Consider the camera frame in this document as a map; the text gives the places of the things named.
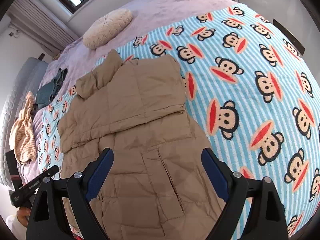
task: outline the white sleeve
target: white sleeve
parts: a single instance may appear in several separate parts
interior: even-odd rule
[[[26,240],[27,229],[20,224],[17,216],[8,216],[5,223],[18,240]]]

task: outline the gray upholstered headboard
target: gray upholstered headboard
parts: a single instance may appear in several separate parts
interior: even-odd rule
[[[13,188],[13,185],[10,180],[5,153],[10,150],[11,127],[25,104],[27,93],[31,91],[36,95],[47,67],[46,62],[32,57],[29,58],[19,71],[2,109],[0,116],[0,183],[10,188]]]

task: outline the pillow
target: pillow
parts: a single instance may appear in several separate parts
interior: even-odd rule
[[[117,9],[96,20],[83,36],[83,44],[89,49],[105,45],[118,35],[132,20],[128,9]]]

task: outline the curtain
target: curtain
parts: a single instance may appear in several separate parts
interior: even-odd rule
[[[39,0],[15,0],[7,11],[11,24],[55,56],[79,37]]]

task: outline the metal screw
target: metal screw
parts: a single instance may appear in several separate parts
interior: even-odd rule
[[[75,174],[73,174],[73,176],[74,176],[76,179],[79,179],[79,178],[81,178],[81,176],[82,176],[82,172],[78,171],[78,172],[76,172]]]
[[[44,183],[47,183],[47,182],[50,181],[50,179],[51,179],[50,177],[45,177],[45,178],[43,179],[43,182],[44,182]]]
[[[236,178],[241,178],[241,173],[239,172],[239,171],[235,171],[234,173],[233,173],[233,176],[235,176]]]
[[[269,177],[264,177],[264,181],[266,183],[271,183],[272,182],[272,179],[270,179]]]

